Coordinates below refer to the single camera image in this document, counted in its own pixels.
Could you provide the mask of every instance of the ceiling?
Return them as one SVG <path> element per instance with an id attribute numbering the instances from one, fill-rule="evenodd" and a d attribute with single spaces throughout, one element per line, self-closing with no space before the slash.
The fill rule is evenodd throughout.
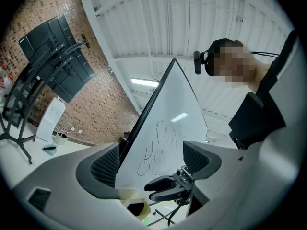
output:
<path id="1" fill-rule="evenodd" d="M 228 123 L 249 92 L 204 71 L 194 72 L 193 52 L 213 40 L 240 40 L 251 51 L 280 53 L 293 26 L 276 0 L 82 0 L 94 34 L 126 95 L 141 113 L 154 89 L 131 78 L 160 80 L 177 58 L 198 98 L 207 139 L 234 144 Z M 264 63 L 271 57 L 256 56 Z"/>

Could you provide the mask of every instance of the fluorescent light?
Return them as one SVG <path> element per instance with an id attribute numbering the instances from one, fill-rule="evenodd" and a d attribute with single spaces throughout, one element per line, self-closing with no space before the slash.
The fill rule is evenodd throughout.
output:
<path id="1" fill-rule="evenodd" d="M 172 119 L 171 121 L 174 123 L 174 122 L 177 122 L 178 120 L 180 120 L 180 119 L 182 119 L 182 118 L 184 118 L 184 117 L 186 117 L 186 116 L 188 116 L 188 114 L 182 113 L 182 114 L 180 114 L 179 116 L 177 116 L 177 117 L 175 117 L 174 119 Z"/>
<path id="2" fill-rule="evenodd" d="M 152 80 L 146 80 L 146 79 L 131 78 L 131 82 L 136 83 L 136 84 L 141 84 L 141 85 L 147 85 L 150 87 L 157 87 L 159 85 L 158 81 L 152 81 Z"/>

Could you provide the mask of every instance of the person's neck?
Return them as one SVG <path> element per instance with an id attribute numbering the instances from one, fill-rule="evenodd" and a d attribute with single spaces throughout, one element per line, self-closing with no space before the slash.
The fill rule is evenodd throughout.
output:
<path id="1" fill-rule="evenodd" d="M 256 64 L 255 64 L 255 74 L 254 78 L 250 81 L 248 84 L 248 87 L 250 90 L 252 90 L 254 93 L 257 92 L 257 89 L 260 85 L 261 80 L 267 74 L 271 64 L 264 64 L 257 59 L 255 59 Z"/>

